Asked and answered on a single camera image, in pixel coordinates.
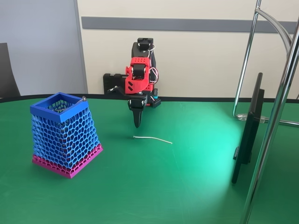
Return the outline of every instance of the blue honeycomb basket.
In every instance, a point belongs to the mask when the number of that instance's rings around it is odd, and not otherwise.
[[[103,150],[83,98],[59,92],[30,112],[33,163],[72,178]]]

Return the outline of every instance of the monitor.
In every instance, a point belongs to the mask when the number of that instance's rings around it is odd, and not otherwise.
[[[262,73],[259,73],[257,76],[241,143],[235,150],[235,167],[233,171],[232,183],[237,182],[241,164],[248,164],[251,159],[251,151],[260,123],[263,106],[264,90],[260,89],[262,77]]]

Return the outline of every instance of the honeycomb mesh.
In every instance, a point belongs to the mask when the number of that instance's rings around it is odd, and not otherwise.
[[[61,166],[55,162],[51,162],[47,159],[44,159],[40,156],[33,155],[33,161],[35,161],[37,164],[44,165],[47,168],[52,168],[58,171],[59,173],[63,173],[66,175],[72,175],[76,170],[78,170],[83,164],[88,162],[92,157],[97,153],[101,152],[102,146],[99,144],[97,147],[93,148],[90,152],[87,153],[87,155],[84,156],[84,158],[80,159],[80,161],[76,162],[76,164],[73,165],[72,168],[67,168],[65,166]]]
[[[72,106],[73,104],[66,102],[64,100],[59,100],[55,103],[53,103],[52,105],[48,106],[47,109],[55,111],[57,113],[61,113],[62,111],[64,111],[66,108],[69,108],[70,106]]]
[[[70,105],[55,103],[52,108]],[[73,168],[100,143],[93,124],[88,108],[62,123],[32,115],[34,155],[63,169]]]

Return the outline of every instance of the green table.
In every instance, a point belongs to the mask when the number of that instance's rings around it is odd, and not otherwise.
[[[230,183],[244,122],[233,103],[163,102],[147,108],[136,129],[127,102],[89,99],[104,151],[69,180],[31,163],[29,106],[0,104],[0,223],[237,224],[266,124],[238,183]],[[269,116],[273,103],[264,103]],[[240,103],[246,112],[249,103]],[[299,104],[283,119],[299,120]],[[155,136],[172,141],[133,139]],[[299,129],[279,126],[251,224],[294,224],[299,211]]]

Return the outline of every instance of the wall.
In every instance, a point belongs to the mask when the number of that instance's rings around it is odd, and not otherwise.
[[[75,3],[0,0],[0,42],[21,95],[87,92]]]
[[[255,0],[79,0],[81,16],[251,20]],[[279,21],[297,21],[299,2],[263,0],[262,10]],[[81,29],[89,93],[103,93],[104,73],[123,73],[138,37],[153,37],[160,79],[159,95],[234,97],[249,33],[172,32]],[[286,54],[278,34],[255,34],[241,97],[251,97],[258,72],[263,72],[265,97],[273,98]],[[299,93],[299,70],[289,98]]]

